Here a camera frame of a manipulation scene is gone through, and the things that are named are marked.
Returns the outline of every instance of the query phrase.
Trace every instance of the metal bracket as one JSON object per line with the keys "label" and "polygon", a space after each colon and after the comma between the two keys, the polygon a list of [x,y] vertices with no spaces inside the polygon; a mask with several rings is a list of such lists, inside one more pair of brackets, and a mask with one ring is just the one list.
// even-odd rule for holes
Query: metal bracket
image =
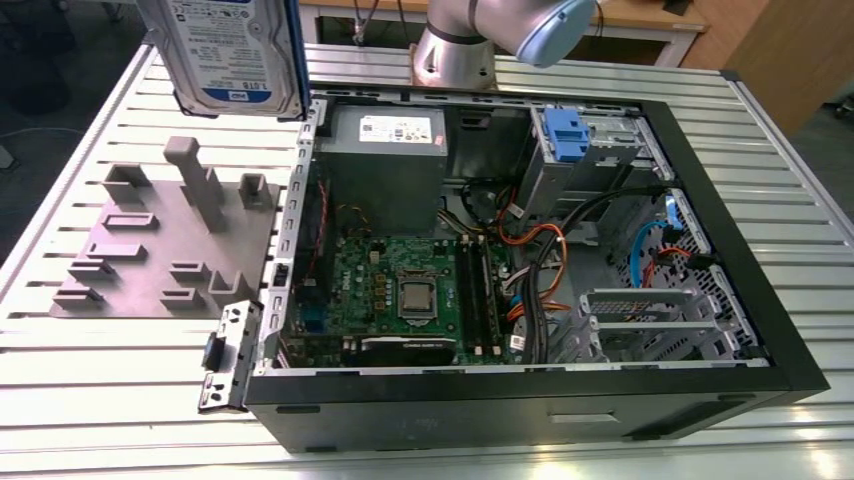
{"label": "metal bracket", "polygon": [[198,413],[245,412],[242,396],[252,371],[252,352],[264,306],[252,301],[225,305],[218,328],[210,333],[201,366],[204,384]]}

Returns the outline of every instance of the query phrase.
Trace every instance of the hard disk label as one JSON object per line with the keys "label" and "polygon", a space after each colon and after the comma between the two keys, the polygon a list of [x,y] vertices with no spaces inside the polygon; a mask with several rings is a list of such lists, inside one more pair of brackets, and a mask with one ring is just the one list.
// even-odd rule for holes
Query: hard disk label
{"label": "hard disk label", "polygon": [[359,141],[432,143],[429,118],[367,115],[359,121]]}
{"label": "hard disk label", "polygon": [[254,0],[172,0],[170,6],[189,67],[204,92],[222,101],[265,101],[270,90],[264,51],[249,34],[257,25]]}

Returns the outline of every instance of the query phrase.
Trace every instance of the white label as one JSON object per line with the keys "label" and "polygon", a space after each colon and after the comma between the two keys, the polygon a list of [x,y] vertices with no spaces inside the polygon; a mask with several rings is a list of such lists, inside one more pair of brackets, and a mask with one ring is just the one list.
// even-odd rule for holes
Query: white label
{"label": "white label", "polygon": [[429,118],[379,117],[367,115],[359,121],[359,141],[381,143],[432,143]]}
{"label": "white label", "polygon": [[509,336],[509,349],[524,350],[524,337],[521,335]]}
{"label": "white label", "polygon": [[521,207],[515,203],[511,203],[509,205],[507,205],[507,211],[516,218],[521,218],[521,215],[524,214],[524,210],[521,210]]}
{"label": "white label", "polygon": [[695,32],[703,31],[703,26],[693,25],[692,23],[673,23],[672,28],[673,30],[693,30]]}
{"label": "white label", "polygon": [[269,83],[260,42],[249,34],[256,0],[170,0],[172,19],[198,86],[222,101],[261,102]]}

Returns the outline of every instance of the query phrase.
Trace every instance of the metal table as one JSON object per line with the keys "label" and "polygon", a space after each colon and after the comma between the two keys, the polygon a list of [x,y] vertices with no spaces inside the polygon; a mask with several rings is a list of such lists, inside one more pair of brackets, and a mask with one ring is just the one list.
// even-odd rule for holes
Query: metal table
{"label": "metal table", "polygon": [[[312,77],[408,83],[405,52],[308,47]],[[169,135],[204,145],[220,180],[284,183],[294,125],[189,118],[142,46],[0,270],[0,471],[168,478],[838,478],[854,476],[852,228],[750,93],[715,72],[497,62],[500,88],[669,103],[832,389],[677,441],[290,456],[249,415],[196,415],[201,348],[216,320],[53,319],[45,313],[82,246],[113,163],[177,179]],[[204,470],[185,468],[205,466]]]}

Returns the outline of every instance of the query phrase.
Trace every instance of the side panel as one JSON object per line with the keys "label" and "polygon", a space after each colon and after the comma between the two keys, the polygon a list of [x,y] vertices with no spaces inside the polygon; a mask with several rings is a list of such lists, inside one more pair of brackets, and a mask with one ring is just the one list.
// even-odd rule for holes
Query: side panel
{"label": "side panel", "polygon": [[770,394],[253,406],[288,452],[553,445],[680,437]]}

